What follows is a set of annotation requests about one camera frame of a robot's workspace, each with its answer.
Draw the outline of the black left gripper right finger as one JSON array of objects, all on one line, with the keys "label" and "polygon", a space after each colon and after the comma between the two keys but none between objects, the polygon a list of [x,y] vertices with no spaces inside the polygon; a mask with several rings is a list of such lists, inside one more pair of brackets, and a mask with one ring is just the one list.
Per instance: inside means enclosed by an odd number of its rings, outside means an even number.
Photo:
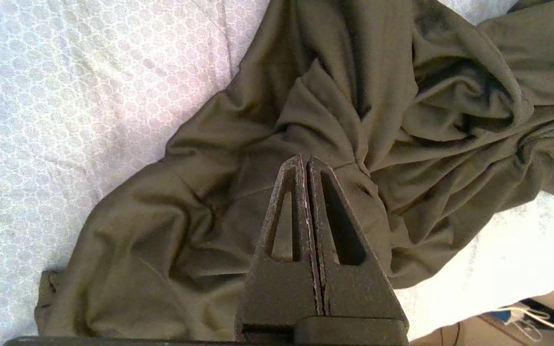
[{"label": "black left gripper right finger", "polygon": [[312,157],[307,176],[321,315],[405,318],[334,170]]}]

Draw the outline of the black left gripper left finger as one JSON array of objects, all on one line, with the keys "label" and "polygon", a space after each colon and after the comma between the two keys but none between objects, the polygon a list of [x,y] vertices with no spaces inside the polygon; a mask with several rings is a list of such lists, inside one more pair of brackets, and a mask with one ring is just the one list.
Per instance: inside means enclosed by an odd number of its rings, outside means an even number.
[{"label": "black left gripper left finger", "polygon": [[[272,256],[286,193],[290,193],[292,261]],[[295,325],[323,313],[318,296],[314,226],[303,158],[293,156],[278,171],[259,243],[235,319],[241,343],[292,343]]]}]

